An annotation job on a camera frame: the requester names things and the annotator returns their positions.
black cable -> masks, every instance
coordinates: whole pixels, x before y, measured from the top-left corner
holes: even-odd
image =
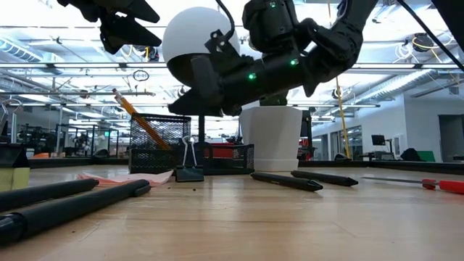
[[[430,38],[432,38],[432,40],[434,40],[435,44],[438,45],[440,47],[440,49],[443,50],[443,52],[445,54],[447,54],[447,56],[459,67],[459,69],[461,69],[464,72],[463,64],[461,64],[459,62],[459,60],[448,50],[448,48],[444,44],[441,43],[441,41],[434,35],[434,33],[432,33],[432,31],[422,21],[422,19],[419,18],[419,16],[417,16],[417,14],[414,12],[414,10],[412,10],[411,7],[409,7],[403,0],[397,0],[397,1],[398,1],[399,4],[401,4],[406,9],[406,11],[408,13],[411,14],[411,16],[414,17],[414,19],[425,30],[425,32],[428,34],[428,36],[430,36]]]
[[[216,3],[225,12],[225,15],[227,15],[227,18],[231,22],[231,29],[225,35],[227,40],[230,40],[233,36],[233,33],[235,33],[235,22],[233,21],[232,14],[229,12],[227,7],[225,7],[224,3],[221,0],[216,0]]]

wooden table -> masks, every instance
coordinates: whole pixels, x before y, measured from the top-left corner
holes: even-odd
[[[348,175],[360,184],[324,184],[322,191],[311,193],[247,175],[171,181],[0,249],[0,260],[463,260],[463,195],[360,177],[464,176],[314,170]],[[82,171],[111,177],[126,173],[127,167],[33,170],[30,183],[72,180]]]

red screwdriver handle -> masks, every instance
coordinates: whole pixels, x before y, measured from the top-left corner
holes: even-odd
[[[464,194],[464,181],[440,181],[438,184],[444,191]]]
[[[428,179],[428,178],[424,178],[422,180],[422,187],[425,188],[425,189],[435,189],[435,183],[436,181],[433,180],[433,179]]]

white flower pot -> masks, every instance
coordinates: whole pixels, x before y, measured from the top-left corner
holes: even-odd
[[[265,172],[298,168],[302,111],[287,106],[254,107],[240,114],[245,144],[254,144],[254,169]]]

white sphere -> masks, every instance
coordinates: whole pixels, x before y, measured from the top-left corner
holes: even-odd
[[[162,38],[162,55],[171,74],[181,83],[191,87],[193,73],[190,60],[210,53],[204,44],[217,29],[226,34],[231,29],[231,23],[225,15],[206,7],[183,10],[169,22]],[[236,32],[229,42],[240,53]]]

